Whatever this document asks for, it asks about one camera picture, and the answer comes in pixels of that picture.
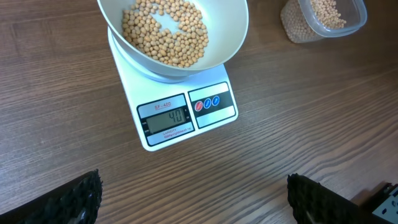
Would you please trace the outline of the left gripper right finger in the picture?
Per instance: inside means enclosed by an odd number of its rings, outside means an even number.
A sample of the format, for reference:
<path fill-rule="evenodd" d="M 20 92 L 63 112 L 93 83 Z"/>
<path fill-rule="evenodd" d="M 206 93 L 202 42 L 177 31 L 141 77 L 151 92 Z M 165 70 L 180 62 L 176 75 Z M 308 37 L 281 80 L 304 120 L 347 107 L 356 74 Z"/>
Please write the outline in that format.
<path fill-rule="evenodd" d="M 304 175 L 287 178 L 287 200 L 299 224 L 366 224 L 373 218 L 349 200 Z"/>

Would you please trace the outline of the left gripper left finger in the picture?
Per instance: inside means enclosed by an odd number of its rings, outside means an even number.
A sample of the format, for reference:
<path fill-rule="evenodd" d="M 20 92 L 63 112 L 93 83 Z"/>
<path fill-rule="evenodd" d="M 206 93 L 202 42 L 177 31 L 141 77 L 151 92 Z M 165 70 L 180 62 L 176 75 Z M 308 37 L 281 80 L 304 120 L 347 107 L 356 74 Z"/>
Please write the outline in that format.
<path fill-rule="evenodd" d="M 99 170 L 66 184 L 1 215 L 1 223 L 94 224 L 101 206 L 103 181 Z"/>

